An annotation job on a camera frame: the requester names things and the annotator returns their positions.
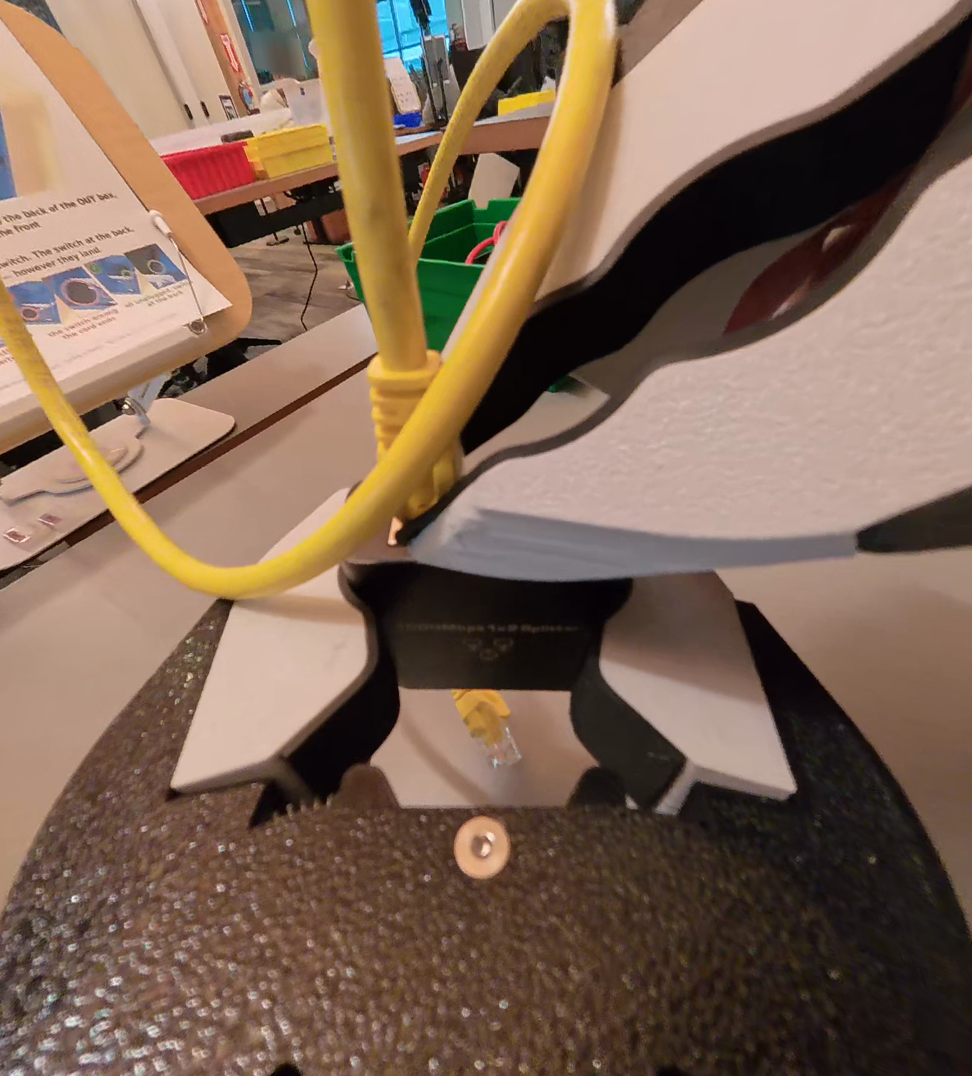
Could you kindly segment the white stand base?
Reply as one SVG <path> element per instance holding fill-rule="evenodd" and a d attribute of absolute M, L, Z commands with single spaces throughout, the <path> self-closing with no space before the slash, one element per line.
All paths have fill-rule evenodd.
<path fill-rule="evenodd" d="M 123 413 L 91 431 L 105 461 L 136 493 L 229 435 L 231 415 L 159 398 L 145 419 Z M 105 502 L 61 448 L 0 484 L 0 572 L 33 558 L 105 512 Z"/>

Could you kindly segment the yellow plastic bin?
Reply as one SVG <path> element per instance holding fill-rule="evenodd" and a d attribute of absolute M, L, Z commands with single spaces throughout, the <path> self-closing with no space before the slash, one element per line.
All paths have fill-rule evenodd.
<path fill-rule="evenodd" d="M 276 180 L 334 161 L 327 126 L 283 127 L 243 141 L 246 159 L 257 180 Z"/>

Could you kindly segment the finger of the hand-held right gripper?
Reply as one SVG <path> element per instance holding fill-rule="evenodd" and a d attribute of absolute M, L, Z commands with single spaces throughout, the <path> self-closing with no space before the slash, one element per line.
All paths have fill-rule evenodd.
<path fill-rule="evenodd" d="M 972 2 L 646 2 L 621 38 L 583 193 L 466 453 L 564 376 L 617 394 L 720 339 L 772 255 L 906 175 L 950 117 Z"/>
<path fill-rule="evenodd" d="M 972 489 L 972 131 L 934 162 L 841 291 L 493 457 L 410 558 L 557 582 L 848 558 L 860 530 Z"/>

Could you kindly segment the wooden sheet stand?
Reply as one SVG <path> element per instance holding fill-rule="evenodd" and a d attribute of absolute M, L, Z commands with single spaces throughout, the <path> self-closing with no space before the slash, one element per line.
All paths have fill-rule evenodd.
<path fill-rule="evenodd" d="M 0 19 L 50 77 L 139 201 L 161 213 L 192 266 L 230 302 L 205 317 L 207 329 L 200 336 L 184 328 L 155 351 L 143 354 L 135 346 L 125 357 L 60 378 L 68 402 L 86 413 L 155 376 L 230 343 L 251 318 L 251 292 L 231 253 L 85 55 L 22 8 L 0 2 Z"/>

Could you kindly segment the black ethernet splitter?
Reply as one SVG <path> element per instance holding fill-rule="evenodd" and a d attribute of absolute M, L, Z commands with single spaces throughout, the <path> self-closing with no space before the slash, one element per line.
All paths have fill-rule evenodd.
<path fill-rule="evenodd" d="M 570 691 L 632 580 L 521 581 L 413 560 L 342 566 L 385 672 L 414 690 Z"/>

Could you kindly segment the red plastic bin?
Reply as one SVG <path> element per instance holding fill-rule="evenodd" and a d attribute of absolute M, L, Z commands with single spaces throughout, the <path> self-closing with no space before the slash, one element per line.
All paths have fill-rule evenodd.
<path fill-rule="evenodd" d="M 254 168 L 243 141 L 161 155 L 161 162 L 192 200 L 234 192 L 255 181 Z"/>

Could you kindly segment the grey desk with wooden edge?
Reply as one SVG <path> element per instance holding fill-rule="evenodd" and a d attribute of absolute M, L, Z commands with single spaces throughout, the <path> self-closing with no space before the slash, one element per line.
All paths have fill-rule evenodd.
<path fill-rule="evenodd" d="M 482 153 L 502 154 L 517 151 L 538 150 L 543 145 L 545 132 L 554 104 L 547 102 L 513 113 L 476 122 L 469 134 L 457 151 L 460 155 L 480 155 Z M 422 152 L 439 146 L 443 139 L 443 130 L 421 130 L 398 136 L 397 151 L 400 156 Z M 194 206 L 209 216 L 220 211 L 237 206 L 246 206 L 265 197 L 287 193 L 323 180 L 338 178 L 338 167 L 335 162 L 326 162 L 316 168 L 288 173 L 276 179 L 255 181 L 230 192 L 198 199 Z"/>

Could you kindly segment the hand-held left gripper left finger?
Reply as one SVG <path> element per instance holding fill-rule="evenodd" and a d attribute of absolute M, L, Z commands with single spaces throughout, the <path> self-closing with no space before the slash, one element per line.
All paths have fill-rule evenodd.
<path fill-rule="evenodd" d="M 332 567 L 233 604 L 170 791 L 263 782 L 287 799 L 329 799 L 371 762 L 396 727 L 398 679 L 354 579 Z"/>

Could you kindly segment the person's right hand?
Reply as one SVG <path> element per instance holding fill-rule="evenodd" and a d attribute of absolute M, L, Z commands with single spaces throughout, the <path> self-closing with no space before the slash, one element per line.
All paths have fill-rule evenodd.
<path fill-rule="evenodd" d="M 894 182 L 845 208 L 833 220 L 772 261 L 744 291 L 723 334 L 763 324 L 781 316 L 830 277 L 860 247 L 902 188 Z"/>

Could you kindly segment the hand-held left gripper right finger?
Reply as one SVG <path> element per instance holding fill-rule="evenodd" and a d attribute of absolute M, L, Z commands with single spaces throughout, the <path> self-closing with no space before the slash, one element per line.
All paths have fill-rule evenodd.
<path fill-rule="evenodd" d="M 570 720 L 631 808 L 678 815 L 696 785 L 763 799 L 798 789 L 717 574 L 634 580 L 573 684 Z"/>

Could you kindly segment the green plastic bin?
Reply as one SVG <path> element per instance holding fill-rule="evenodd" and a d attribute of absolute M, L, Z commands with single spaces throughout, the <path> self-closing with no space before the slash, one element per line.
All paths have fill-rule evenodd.
<path fill-rule="evenodd" d="M 519 197 L 492 199 L 485 208 L 462 200 L 439 208 L 417 263 L 427 346 L 443 352 L 464 307 L 506 227 Z"/>

